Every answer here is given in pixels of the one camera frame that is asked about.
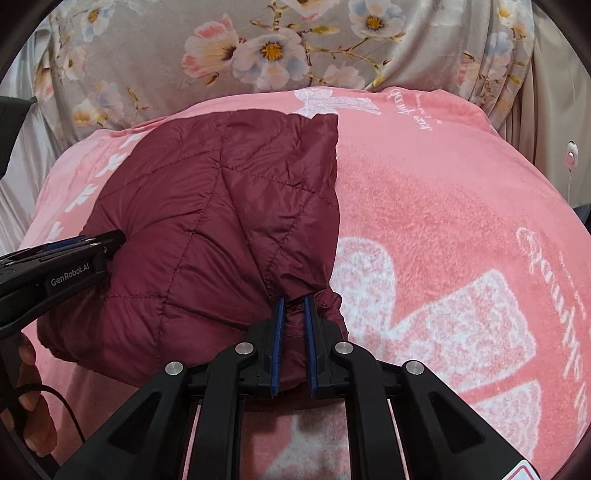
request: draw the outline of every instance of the black cable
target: black cable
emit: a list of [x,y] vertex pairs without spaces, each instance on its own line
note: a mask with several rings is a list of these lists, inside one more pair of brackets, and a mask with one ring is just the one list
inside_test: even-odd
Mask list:
[[76,427],[76,431],[78,432],[78,435],[80,436],[80,440],[82,441],[82,443],[84,443],[86,441],[86,438],[84,437],[84,434],[82,433],[82,429],[80,428],[80,424],[78,423],[78,420],[76,419],[76,415],[74,415],[74,411],[72,410],[72,408],[70,407],[70,405],[68,404],[66,399],[57,390],[55,390],[54,388],[48,387],[47,385],[33,383],[33,384],[23,385],[22,387],[16,388],[14,390],[14,393],[16,395],[14,400],[12,400],[12,401],[0,400],[0,413],[4,412],[4,410],[6,410],[7,408],[10,408],[10,407],[18,404],[18,399],[22,395],[24,395],[26,393],[30,393],[30,392],[48,392],[52,395],[55,395],[64,404],[64,407],[66,408],[66,410],[70,414],[70,418],[74,422],[74,426]]

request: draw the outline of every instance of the floral bedsheet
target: floral bedsheet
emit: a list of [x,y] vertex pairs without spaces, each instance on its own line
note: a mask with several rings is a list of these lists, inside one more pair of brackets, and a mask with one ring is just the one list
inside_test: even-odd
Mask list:
[[62,148],[204,100],[309,86],[444,89],[499,127],[531,0],[64,0],[35,94]]

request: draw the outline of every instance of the pink flower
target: pink flower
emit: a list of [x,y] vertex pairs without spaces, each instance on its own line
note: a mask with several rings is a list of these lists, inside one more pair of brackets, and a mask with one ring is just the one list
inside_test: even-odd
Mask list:
[[195,29],[195,36],[185,42],[187,53],[181,65],[193,78],[220,72],[231,64],[239,42],[232,20],[224,14],[222,22],[207,22]]

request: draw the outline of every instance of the blue gripper pad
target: blue gripper pad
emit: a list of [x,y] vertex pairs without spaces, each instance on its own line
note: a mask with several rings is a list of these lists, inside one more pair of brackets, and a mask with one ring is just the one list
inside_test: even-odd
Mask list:
[[79,244],[86,240],[86,237],[83,235],[75,236],[74,238],[66,238],[65,240],[60,240],[58,242],[53,242],[52,244],[47,244],[44,248],[44,252],[50,252],[52,250],[57,250],[58,248],[62,247],[69,247],[70,245]]
[[304,320],[306,322],[306,351],[308,354],[308,380],[312,397],[318,390],[318,370],[316,368],[316,340],[314,337],[314,319],[310,297],[304,298]]
[[279,393],[281,377],[281,355],[283,354],[283,327],[285,325],[285,300],[279,299],[275,305],[275,331],[271,351],[271,395]]

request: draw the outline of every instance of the white bedding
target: white bedding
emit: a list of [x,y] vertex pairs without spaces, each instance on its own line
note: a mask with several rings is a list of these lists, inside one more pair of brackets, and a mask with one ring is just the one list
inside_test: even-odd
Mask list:
[[[43,22],[27,41],[0,84],[0,95],[29,99],[33,79],[49,42]],[[0,255],[15,251],[35,214],[43,182],[62,151],[40,109],[34,105],[21,128],[8,171],[0,180]]]

